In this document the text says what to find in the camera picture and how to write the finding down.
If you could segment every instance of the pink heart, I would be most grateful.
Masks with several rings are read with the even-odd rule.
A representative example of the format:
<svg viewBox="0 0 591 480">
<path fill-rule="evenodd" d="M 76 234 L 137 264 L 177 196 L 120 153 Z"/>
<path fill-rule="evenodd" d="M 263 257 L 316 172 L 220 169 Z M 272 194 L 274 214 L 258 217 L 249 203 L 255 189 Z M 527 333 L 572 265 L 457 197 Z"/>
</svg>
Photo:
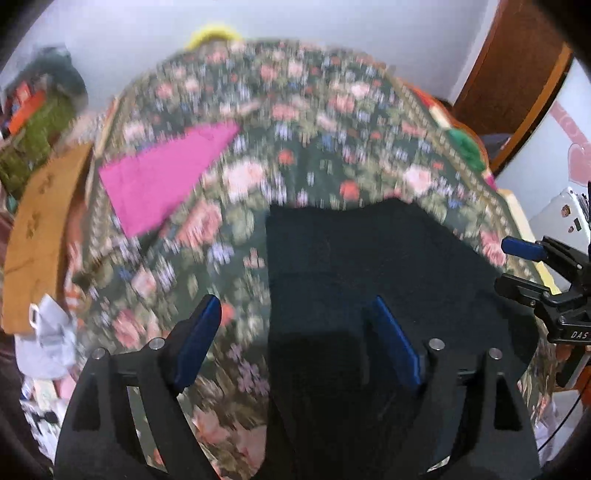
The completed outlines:
<svg viewBox="0 0 591 480">
<path fill-rule="evenodd" d="M 569 179 L 584 186 L 591 180 L 591 152 L 576 143 L 569 148 Z"/>
</svg>

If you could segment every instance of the floral pattern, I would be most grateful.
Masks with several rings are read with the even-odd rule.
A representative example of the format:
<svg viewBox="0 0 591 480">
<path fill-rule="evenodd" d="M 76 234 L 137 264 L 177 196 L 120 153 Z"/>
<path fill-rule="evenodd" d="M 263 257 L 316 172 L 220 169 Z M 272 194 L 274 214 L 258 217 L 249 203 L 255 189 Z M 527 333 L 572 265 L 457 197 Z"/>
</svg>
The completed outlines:
<svg viewBox="0 0 591 480">
<path fill-rule="evenodd" d="M 241 132 L 192 194 L 158 231 L 125 239 L 96 170 L 228 118 Z M 270 203 L 345 209 L 388 197 L 414 201 L 500 271 L 541 281 L 530 262 L 500 250 L 501 238 L 519 236 L 504 200 L 466 166 L 412 91 L 364 54 L 263 41 L 175 55 L 124 91 L 92 168 L 80 367 L 97 344 L 123 352 L 166 336 L 203 295 L 217 295 L 222 326 L 179 402 L 223 478 L 247 479 L 264 458 Z M 520 382 L 532 422 L 556 363 L 539 328 Z M 137 392 L 130 402 L 147 460 L 161 466 Z"/>
</svg>

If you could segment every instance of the wooden door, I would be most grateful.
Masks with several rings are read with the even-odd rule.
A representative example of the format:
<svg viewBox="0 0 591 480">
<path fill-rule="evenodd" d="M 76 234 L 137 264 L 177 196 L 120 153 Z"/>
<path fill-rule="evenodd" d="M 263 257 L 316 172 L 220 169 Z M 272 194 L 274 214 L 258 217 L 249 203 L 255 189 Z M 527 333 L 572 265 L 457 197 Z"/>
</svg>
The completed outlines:
<svg viewBox="0 0 591 480">
<path fill-rule="evenodd" d="M 562 35 L 533 0 L 501 0 L 453 115 L 478 135 L 515 133 L 562 51 Z"/>
</svg>

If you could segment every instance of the silver bolt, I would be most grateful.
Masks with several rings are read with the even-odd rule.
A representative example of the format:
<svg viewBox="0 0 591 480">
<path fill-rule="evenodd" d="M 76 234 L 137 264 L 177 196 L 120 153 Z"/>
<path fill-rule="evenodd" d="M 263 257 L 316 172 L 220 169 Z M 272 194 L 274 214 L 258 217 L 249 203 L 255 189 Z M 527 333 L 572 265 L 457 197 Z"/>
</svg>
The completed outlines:
<svg viewBox="0 0 591 480">
<path fill-rule="evenodd" d="M 503 358 L 503 352 L 501 352 L 498 348 L 491 348 L 488 350 L 488 354 L 491 356 L 493 360 L 500 360 Z"/>
<path fill-rule="evenodd" d="M 97 348 L 94 352 L 92 352 L 92 358 L 95 360 L 100 360 L 105 356 L 106 350 L 102 347 Z"/>
<path fill-rule="evenodd" d="M 443 343 L 443 340 L 439 338 L 432 338 L 431 340 L 429 340 L 429 347 L 432 350 L 438 352 L 439 350 L 443 350 L 445 348 L 445 343 Z"/>
<path fill-rule="evenodd" d="M 164 339 L 162 337 L 152 338 L 148 346 L 152 350 L 160 350 L 164 346 Z"/>
</svg>

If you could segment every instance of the pink triangular fabric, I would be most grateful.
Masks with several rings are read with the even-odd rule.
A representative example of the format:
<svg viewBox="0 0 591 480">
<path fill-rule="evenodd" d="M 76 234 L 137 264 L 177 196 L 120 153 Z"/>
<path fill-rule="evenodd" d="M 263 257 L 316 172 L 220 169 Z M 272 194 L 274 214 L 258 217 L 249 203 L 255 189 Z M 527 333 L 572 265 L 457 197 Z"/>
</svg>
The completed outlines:
<svg viewBox="0 0 591 480">
<path fill-rule="evenodd" d="M 183 138 L 102 167 L 100 179 L 125 236 L 160 226 L 238 131 L 234 122 L 202 125 Z"/>
</svg>

